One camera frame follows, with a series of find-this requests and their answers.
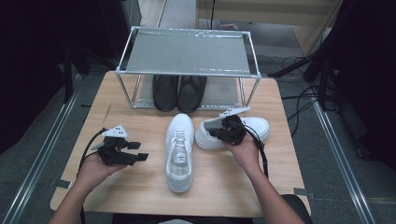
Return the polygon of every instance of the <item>wooden table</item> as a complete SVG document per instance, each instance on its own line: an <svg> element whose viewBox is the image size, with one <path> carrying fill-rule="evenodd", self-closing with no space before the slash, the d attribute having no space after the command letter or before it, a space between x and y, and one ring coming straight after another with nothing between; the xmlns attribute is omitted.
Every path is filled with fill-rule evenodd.
<svg viewBox="0 0 396 224"><path fill-rule="evenodd" d="M128 90L133 89L135 75L123 76ZM244 78L245 89L254 79ZM250 103L251 109L240 117L262 117L271 128L265 141L270 181L281 194L304 188L289 126L276 81L261 80ZM191 114L195 130L204 119L212 119L222 111L197 110ZM105 75L81 130L75 148L64 169L63 180L74 181L78 163L90 139L103 127L122 124L128 141L141 142L139 150L149 153L140 161L114 175L97 187L84 203L86 211L156 215L192 215L225 217L262 217L259 202L244 171L231 152L206 151L193 146L193 181L185 193L174 193L166 184L164 138L172 117L179 113L156 109L131 109L114 72ZM99 136L92 145L102 142ZM56 189L50 203L57 209L68 189ZM305 196L301 196L309 210Z"/></svg>

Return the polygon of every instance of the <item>forearm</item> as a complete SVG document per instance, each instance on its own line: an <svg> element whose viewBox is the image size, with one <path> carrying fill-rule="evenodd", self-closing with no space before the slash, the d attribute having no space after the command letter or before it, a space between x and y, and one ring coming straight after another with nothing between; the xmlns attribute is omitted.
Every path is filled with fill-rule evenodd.
<svg viewBox="0 0 396 224"><path fill-rule="evenodd" d="M78 223L82 205L88 194L89 192L86 189L73 186L67 192L49 223Z"/></svg>
<svg viewBox="0 0 396 224"><path fill-rule="evenodd" d="M268 223L303 223L282 199L260 167L250 168L246 170L246 173L256 191L262 213Z"/></svg>

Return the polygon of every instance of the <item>shoe tongue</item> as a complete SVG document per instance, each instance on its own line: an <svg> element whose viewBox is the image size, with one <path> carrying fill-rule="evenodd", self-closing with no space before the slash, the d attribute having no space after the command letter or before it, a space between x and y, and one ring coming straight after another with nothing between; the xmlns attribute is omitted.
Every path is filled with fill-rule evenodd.
<svg viewBox="0 0 396 224"><path fill-rule="evenodd" d="M174 155L172 158L172 161L174 163L185 163L187 162L187 150L184 145L184 139L183 138L177 138L175 140L175 150L174 150Z"/></svg>

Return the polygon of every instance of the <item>white label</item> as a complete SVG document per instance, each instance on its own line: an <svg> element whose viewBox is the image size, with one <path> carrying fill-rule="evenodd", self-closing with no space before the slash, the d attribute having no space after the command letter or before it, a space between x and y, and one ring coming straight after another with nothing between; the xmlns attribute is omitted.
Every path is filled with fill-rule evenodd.
<svg viewBox="0 0 396 224"><path fill-rule="evenodd" d="M174 157L174 163L185 163L187 161L187 153L176 151Z"/></svg>

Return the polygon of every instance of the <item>white sneaker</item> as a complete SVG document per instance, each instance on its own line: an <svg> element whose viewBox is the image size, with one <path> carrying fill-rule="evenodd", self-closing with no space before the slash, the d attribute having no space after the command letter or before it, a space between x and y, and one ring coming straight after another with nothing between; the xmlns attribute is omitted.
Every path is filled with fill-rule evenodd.
<svg viewBox="0 0 396 224"><path fill-rule="evenodd" d="M166 179L173 192L185 192L192 183L192 144L194 127L185 114L176 115L165 136Z"/></svg>
<svg viewBox="0 0 396 224"><path fill-rule="evenodd" d="M217 137L212 137L209 133L209 129L222 127L221 120L224 118L207 119L201 122L196 134L195 142L198 147L202 149L218 149L224 148L222 141ZM267 138L270 133L270 126L267 120L262 118L241 118L242 123L250 130L253 130L260 137L262 142Z"/></svg>

